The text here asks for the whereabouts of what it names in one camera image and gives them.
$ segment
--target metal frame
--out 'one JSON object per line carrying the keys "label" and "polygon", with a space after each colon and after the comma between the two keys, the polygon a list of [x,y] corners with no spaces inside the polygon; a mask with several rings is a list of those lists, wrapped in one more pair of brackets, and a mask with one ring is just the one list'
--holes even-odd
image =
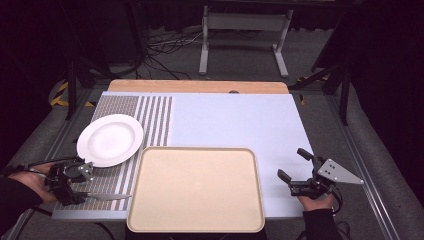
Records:
{"label": "metal frame", "polygon": [[[82,91],[83,92],[81,93],[81,96],[78,98],[78,103],[76,103],[75,111],[73,112],[73,114],[71,114],[69,119],[63,121],[63,125],[61,129],[59,130],[59,133],[53,143],[53,146],[50,148],[44,160],[57,158],[60,155],[60,151],[63,148],[66,137],[68,136],[69,132],[72,130],[72,127],[76,124],[76,121],[78,120],[78,117],[81,111],[84,109],[84,104],[88,101],[91,93],[93,92],[92,89],[83,89]],[[29,209],[26,212],[24,212],[19,217],[15,226],[10,230],[9,234],[4,236],[5,240],[18,239],[20,232],[25,227],[26,223],[34,214],[34,212],[35,212],[34,209]]]}
{"label": "metal frame", "polygon": [[368,172],[367,167],[365,166],[364,160],[362,159],[359,149],[355,144],[355,140],[353,139],[349,128],[343,124],[342,120],[338,116],[339,109],[335,97],[325,96],[325,99],[327,101],[328,106],[330,107],[330,111],[334,117],[334,120],[336,121],[337,126],[340,132],[342,133],[342,136],[344,137],[346,144],[349,148],[350,155],[353,159],[353,165],[356,168],[358,177],[364,180],[363,187],[365,194],[368,197],[370,206],[374,211],[378,223],[380,224],[380,228],[384,234],[385,239],[400,240],[400,237],[393,224],[393,221],[390,218],[389,213],[387,212],[386,207],[384,206],[384,203],[381,199],[380,193],[378,192],[377,187],[375,186],[374,181],[372,180],[371,175]]}
{"label": "metal frame", "polygon": [[206,75],[208,68],[209,29],[237,29],[237,30],[260,30],[279,31],[278,42],[272,45],[278,70],[283,78],[288,77],[286,64],[281,54],[284,40],[292,19],[293,10],[287,11],[286,15],[260,15],[260,14],[229,14],[229,13],[209,13],[209,7],[204,6],[203,10],[203,43],[200,56],[199,74]]}

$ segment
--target sleeve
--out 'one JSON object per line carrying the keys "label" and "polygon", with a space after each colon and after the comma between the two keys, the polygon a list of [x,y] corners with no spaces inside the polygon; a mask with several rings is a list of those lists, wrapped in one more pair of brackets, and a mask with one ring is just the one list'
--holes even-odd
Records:
{"label": "sleeve", "polygon": [[0,177],[0,237],[16,224],[19,216],[43,200],[31,188],[7,177]]}
{"label": "sleeve", "polygon": [[343,240],[334,222],[332,209],[304,211],[307,240]]}

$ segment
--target tray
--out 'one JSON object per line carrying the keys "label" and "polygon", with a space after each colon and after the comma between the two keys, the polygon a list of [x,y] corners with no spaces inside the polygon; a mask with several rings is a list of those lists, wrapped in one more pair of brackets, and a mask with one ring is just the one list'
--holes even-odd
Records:
{"label": "tray", "polygon": [[127,225],[133,232],[258,232],[256,159],[246,148],[148,147]]}

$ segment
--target wooden table edge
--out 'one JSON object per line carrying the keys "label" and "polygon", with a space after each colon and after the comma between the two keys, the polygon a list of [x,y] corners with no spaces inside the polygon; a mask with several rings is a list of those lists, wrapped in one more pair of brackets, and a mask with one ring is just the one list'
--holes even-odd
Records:
{"label": "wooden table edge", "polygon": [[207,81],[207,80],[113,80],[109,92],[187,92],[289,94],[282,82]]}

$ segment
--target hand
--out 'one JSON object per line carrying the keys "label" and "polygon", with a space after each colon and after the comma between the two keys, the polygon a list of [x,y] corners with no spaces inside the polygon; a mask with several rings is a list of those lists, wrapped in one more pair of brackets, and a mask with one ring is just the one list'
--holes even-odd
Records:
{"label": "hand", "polygon": [[315,200],[305,196],[298,196],[299,201],[302,203],[305,211],[312,211],[316,209],[331,209],[333,208],[334,197],[330,194],[325,197],[320,197]]}
{"label": "hand", "polygon": [[[41,173],[49,173],[50,167],[53,165],[53,163],[46,163],[42,165],[35,166],[34,169]],[[36,192],[41,199],[43,199],[43,202],[55,202],[57,201],[56,197],[53,193],[47,192],[44,188],[44,180],[45,178],[31,172],[18,172],[11,174],[9,178],[15,179],[16,181],[19,181],[29,188],[31,188],[34,192]]]}

